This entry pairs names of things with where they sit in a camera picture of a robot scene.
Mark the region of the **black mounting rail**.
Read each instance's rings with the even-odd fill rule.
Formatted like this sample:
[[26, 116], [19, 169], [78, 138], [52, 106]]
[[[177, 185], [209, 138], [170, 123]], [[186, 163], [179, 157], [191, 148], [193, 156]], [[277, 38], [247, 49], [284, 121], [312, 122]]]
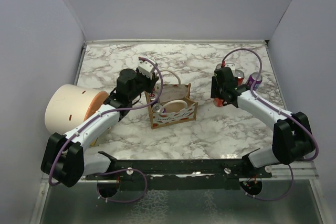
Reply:
[[247, 159], [111, 159], [105, 175], [91, 174], [100, 188], [121, 191], [238, 190], [240, 179], [270, 178], [267, 166], [254, 168]]

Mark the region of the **aluminium frame rail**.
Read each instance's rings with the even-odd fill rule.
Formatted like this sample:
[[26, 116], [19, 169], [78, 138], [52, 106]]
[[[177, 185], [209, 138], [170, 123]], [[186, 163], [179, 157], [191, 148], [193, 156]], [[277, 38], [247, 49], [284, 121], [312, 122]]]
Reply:
[[80, 155], [69, 161], [60, 160], [55, 169], [51, 161], [44, 161], [41, 171], [44, 178], [51, 177], [55, 184], [67, 187], [76, 184], [82, 177], [87, 179], [110, 180], [111, 173], [126, 177], [130, 172], [141, 171], [149, 176], [206, 176], [221, 174], [229, 179], [289, 177], [289, 168], [299, 177], [315, 177], [315, 165], [312, 162], [294, 162], [291, 165], [266, 165], [253, 168], [242, 159], [149, 159], [124, 160], [116, 159], [106, 153], [96, 155]]

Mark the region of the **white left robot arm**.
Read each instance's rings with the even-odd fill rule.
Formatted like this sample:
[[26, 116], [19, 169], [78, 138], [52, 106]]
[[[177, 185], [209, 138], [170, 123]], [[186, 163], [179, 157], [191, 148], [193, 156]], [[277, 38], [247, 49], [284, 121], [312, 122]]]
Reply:
[[130, 110], [135, 110], [133, 101], [142, 92], [151, 93], [157, 81], [162, 81], [159, 69], [145, 72], [123, 69], [117, 85], [104, 100], [100, 108], [87, 120], [63, 135], [52, 134], [47, 142], [41, 171], [48, 174], [51, 186], [75, 185], [82, 176], [99, 174], [104, 179], [115, 175], [116, 166], [107, 154], [96, 153], [85, 156], [89, 145], [109, 127], [120, 122]]

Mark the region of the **red tab soda can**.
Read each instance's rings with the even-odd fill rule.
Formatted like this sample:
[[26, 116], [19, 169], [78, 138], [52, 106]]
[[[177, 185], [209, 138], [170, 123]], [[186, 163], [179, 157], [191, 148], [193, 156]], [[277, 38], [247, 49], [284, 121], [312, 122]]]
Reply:
[[155, 92], [153, 92], [153, 93], [149, 93], [149, 98], [150, 98], [151, 100], [155, 100], [155, 99], [156, 99], [156, 93], [155, 93]]

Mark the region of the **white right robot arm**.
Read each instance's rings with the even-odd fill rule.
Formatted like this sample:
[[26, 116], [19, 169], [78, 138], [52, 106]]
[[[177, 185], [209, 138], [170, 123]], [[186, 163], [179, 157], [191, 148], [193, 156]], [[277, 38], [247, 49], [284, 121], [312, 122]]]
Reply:
[[254, 177], [266, 165], [288, 165], [315, 151], [307, 116], [291, 113], [275, 106], [253, 93], [245, 84], [238, 85], [231, 68], [214, 71], [211, 98], [222, 99], [227, 104], [240, 108], [266, 124], [272, 131], [272, 144], [244, 156], [241, 171], [246, 177]]

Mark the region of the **purple Fanta can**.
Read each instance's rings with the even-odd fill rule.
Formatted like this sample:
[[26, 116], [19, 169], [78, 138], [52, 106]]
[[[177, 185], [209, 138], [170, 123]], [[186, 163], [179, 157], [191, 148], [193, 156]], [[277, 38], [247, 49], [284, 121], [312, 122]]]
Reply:
[[163, 105], [156, 103], [152, 106], [152, 111], [153, 112], [160, 112], [160, 110], [163, 108]]
[[253, 72], [246, 81], [246, 86], [249, 87], [249, 89], [252, 87], [253, 83], [255, 83], [253, 89], [257, 90], [262, 83], [262, 74], [258, 74], [257, 72]]

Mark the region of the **black soda can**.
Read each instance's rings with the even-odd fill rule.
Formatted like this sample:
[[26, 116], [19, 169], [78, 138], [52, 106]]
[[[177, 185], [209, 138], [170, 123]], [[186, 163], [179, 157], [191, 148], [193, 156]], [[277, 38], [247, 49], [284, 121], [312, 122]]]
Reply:
[[217, 70], [217, 69], [220, 69], [220, 68], [222, 68], [222, 64], [221, 63], [217, 64], [215, 69]]

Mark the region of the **red Coke can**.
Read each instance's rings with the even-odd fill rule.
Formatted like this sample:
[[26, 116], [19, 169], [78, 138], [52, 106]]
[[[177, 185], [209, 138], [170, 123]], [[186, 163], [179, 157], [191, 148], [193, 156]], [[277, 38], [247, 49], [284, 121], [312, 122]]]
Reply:
[[213, 103], [217, 107], [223, 107], [226, 105], [226, 102], [223, 99], [220, 98], [214, 98]]
[[240, 86], [243, 83], [243, 80], [245, 78], [245, 74], [243, 71], [236, 69], [234, 77], [237, 79], [237, 84]]

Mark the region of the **beige cylindrical container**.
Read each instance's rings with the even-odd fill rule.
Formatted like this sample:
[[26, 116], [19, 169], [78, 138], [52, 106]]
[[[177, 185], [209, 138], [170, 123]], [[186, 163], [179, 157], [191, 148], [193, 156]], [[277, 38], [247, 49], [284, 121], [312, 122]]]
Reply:
[[105, 91], [72, 84], [61, 86], [45, 111], [45, 126], [50, 134], [64, 134], [92, 116], [109, 96]]

